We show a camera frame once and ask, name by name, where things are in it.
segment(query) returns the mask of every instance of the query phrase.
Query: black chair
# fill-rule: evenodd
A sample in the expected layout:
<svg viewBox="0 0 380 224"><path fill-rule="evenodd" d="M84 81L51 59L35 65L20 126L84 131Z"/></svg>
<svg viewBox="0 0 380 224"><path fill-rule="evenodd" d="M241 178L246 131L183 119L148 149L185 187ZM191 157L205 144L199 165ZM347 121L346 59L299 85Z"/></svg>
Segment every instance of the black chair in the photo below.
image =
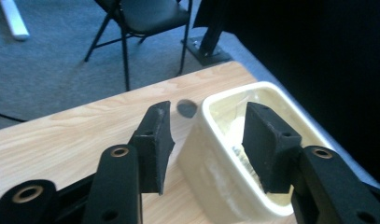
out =
<svg viewBox="0 0 380 224"><path fill-rule="evenodd" d="M180 0L95 0L96 3L107 13L99 32L94 38L88 50L85 62L87 62L94 49L122 42L123 70L125 75L126 90L130 88L128 50L126 39L129 37L140 37L139 43L152 35L175 29L185 25L183 49L178 75L182 73L189 27L192 0L188 0L187 10L179 3ZM110 20L114 20L120 27L121 38L97 44L103 31Z"/></svg>

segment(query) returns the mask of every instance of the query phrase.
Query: screw hole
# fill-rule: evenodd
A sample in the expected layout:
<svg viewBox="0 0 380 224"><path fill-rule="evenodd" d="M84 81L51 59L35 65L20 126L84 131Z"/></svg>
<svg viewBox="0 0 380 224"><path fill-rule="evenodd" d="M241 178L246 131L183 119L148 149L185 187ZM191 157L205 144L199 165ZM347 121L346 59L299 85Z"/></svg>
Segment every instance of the screw hole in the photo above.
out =
<svg viewBox="0 0 380 224"><path fill-rule="evenodd" d="M332 154L323 148L315 148L313 150L313 153L315 155L319 156L320 158L323 158L323 159L331 159L332 158Z"/></svg>
<svg viewBox="0 0 380 224"><path fill-rule="evenodd" d="M112 221L118 217L118 212L114 210L107 210L102 214L103 221Z"/></svg>
<svg viewBox="0 0 380 224"><path fill-rule="evenodd" d="M129 149L128 148L126 148L126 147L118 147L118 148L114 148L111 151L111 156L112 157L123 157L123 156L126 156L128 153L129 153Z"/></svg>
<svg viewBox="0 0 380 224"><path fill-rule="evenodd" d="M358 217L366 223L376 223L375 218L367 212L358 212Z"/></svg>
<svg viewBox="0 0 380 224"><path fill-rule="evenodd" d="M44 190L43 187L38 185L32 185L25 187L23 189L20 189L12 198L12 202L14 203L27 203L31 200L38 197L42 191Z"/></svg>

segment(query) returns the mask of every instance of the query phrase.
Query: black cable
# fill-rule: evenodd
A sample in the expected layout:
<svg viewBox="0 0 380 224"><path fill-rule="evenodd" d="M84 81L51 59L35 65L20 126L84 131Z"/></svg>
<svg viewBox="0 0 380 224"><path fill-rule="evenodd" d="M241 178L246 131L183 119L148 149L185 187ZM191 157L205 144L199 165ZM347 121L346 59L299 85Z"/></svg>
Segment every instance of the black cable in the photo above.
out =
<svg viewBox="0 0 380 224"><path fill-rule="evenodd" d="M27 120L24 120L24 119L12 118L12 117L4 115L4 114L0 114L0 117L3 118L3 119L10 119L10 120L17 121L17 122L20 122L20 123L27 121Z"/></svg>

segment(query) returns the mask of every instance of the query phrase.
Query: white ceramic container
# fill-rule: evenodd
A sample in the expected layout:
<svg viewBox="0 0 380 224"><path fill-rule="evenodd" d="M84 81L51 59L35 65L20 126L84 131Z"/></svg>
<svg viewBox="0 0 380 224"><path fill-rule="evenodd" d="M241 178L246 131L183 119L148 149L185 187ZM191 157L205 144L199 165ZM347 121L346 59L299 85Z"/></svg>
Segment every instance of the white ceramic container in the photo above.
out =
<svg viewBox="0 0 380 224"><path fill-rule="evenodd" d="M293 212L290 194L263 192L243 151L247 102L271 107L303 137L303 147L331 148L299 108L272 83L257 82L207 97L194 117L178 163L215 223L267 221Z"/></svg>

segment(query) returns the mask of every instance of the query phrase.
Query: chair leg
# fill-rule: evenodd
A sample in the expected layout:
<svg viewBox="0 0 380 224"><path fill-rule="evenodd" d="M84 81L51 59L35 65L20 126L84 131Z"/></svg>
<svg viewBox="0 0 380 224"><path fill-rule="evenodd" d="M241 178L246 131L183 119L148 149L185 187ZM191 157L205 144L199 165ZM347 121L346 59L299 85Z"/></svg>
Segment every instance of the chair leg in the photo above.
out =
<svg viewBox="0 0 380 224"><path fill-rule="evenodd" d="M146 36L142 37L140 40L139 40L139 44L143 44L143 42L146 40Z"/></svg>
<svg viewBox="0 0 380 224"><path fill-rule="evenodd" d="M103 20L102 25L100 26L99 31L97 32L96 37L93 39L93 42L91 43L91 47L88 50L87 56L85 56L85 59L84 59L85 62L87 62L90 59L91 53L95 49L95 47L97 45L97 42L99 41L100 37L102 36L102 33L105 30L105 28L107 27L108 22L110 20L111 20L111 16L109 14L107 14L106 17L105 17L105 19Z"/></svg>
<svg viewBox="0 0 380 224"><path fill-rule="evenodd" d="M176 77L181 75L183 73L183 68L184 68L184 59L186 57L186 49L187 49L187 39L189 36L189 28L190 28L190 23L188 22L186 24L185 32L184 32L184 40L183 40L183 50L181 52L181 62L180 62L180 69L178 70L178 74Z"/></svg>
<svg viewBox="0 0 380 224"><path fill-rule="evenodd" d="M123 74L125 75L125 88L126 91L131 90L129 78L129 64L128 64L128 44L126 41L126 33L121 29L122 35L122 58L123 58Z"/></svg>

